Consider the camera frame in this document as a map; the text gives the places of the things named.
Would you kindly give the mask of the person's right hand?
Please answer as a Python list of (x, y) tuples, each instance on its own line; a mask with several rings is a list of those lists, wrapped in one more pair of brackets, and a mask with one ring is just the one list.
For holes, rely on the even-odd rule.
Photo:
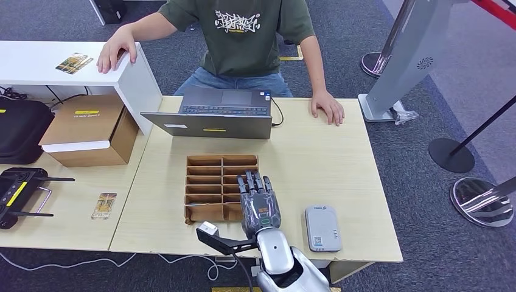
[(117, 56), (120, 50), (129, 53), (131, 63), (136, 62), (138, 55), (136, 52), (132, 24), (126, 24), (117, 29), (103, 45), (96, 63), (99, 73), (106, 74), (109, 70), (116, 70), (118, 63)]

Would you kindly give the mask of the person's left hand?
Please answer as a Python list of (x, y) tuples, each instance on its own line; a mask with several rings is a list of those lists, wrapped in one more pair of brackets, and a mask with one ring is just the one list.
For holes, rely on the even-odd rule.
[(314, 118), (318, 117), (318, 109), (325, 113), (329, 125), (343, 124), (344, 108), (326, 89), (317, 90), (312, 94), (310, 112)]

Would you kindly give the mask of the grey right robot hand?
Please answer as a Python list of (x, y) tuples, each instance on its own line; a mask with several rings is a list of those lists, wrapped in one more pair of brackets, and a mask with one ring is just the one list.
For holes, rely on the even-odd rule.
[(262, 229), (279, 228), (281, 212), (269, 177), (246, 170), (244, 175), (237, 176), (237, 183), (246, 237), (252, 239)]

